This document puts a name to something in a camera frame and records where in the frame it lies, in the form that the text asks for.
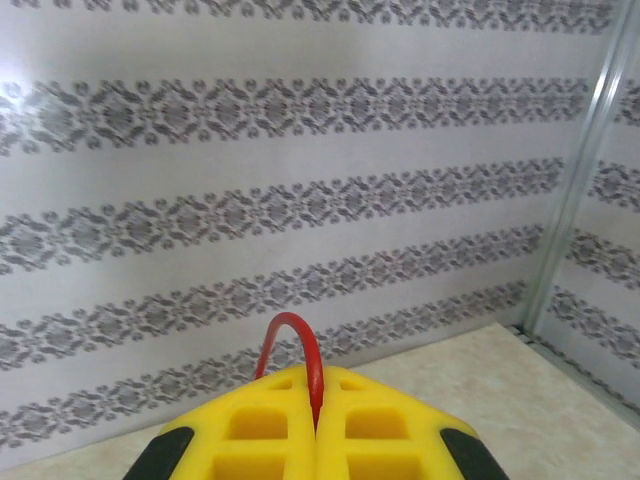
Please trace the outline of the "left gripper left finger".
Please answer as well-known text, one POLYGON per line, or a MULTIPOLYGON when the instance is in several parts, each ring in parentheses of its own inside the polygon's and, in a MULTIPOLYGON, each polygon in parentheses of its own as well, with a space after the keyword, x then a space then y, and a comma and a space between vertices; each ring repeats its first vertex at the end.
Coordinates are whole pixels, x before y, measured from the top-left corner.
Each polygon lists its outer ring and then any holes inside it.
POLYGON ((162 427, 122 480, 314 480, 303 366, 229 391, 162 427))

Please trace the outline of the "aluminium frame post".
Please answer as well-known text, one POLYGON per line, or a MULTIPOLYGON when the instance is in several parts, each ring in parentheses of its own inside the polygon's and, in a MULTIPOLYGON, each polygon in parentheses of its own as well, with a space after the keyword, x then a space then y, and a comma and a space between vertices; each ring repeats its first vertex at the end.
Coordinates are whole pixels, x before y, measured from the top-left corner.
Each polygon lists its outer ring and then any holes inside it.
POLYGON ((581 200, 596 168, 599 151, 612 122, 622 80, 634 57, 639 34, 640 0, 623 0, 580 134, 569 151, 558 185, 555 209, 540 244, 540 262, 524 298, 518 327, 528 336, 537 333, 545 316, 554 277, 573 236, 581 200))

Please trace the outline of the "aluminium table side rail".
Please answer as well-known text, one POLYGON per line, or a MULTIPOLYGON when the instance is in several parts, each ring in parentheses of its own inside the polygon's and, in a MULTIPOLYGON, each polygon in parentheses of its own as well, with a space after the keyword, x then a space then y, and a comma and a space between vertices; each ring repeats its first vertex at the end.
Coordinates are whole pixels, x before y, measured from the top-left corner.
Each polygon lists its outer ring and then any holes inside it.
POLYGON ((529 336, 520 326, 509 326, 508 330, 522 343, 559 368, 572 380, 579 383, 615 414, 640 429, 640 405, 626 399, 620 392, 596 377, 579 362, 566 356, 548 343, 529 336))

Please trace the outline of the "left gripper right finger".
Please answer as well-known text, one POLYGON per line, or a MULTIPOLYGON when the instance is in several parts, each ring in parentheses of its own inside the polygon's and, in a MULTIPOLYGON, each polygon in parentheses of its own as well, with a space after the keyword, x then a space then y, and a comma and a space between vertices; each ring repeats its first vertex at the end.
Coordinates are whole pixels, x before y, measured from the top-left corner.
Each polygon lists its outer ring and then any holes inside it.
POLYGON ((324 382, 314 480, 510 480, 459 418, 341 367, 324 382))

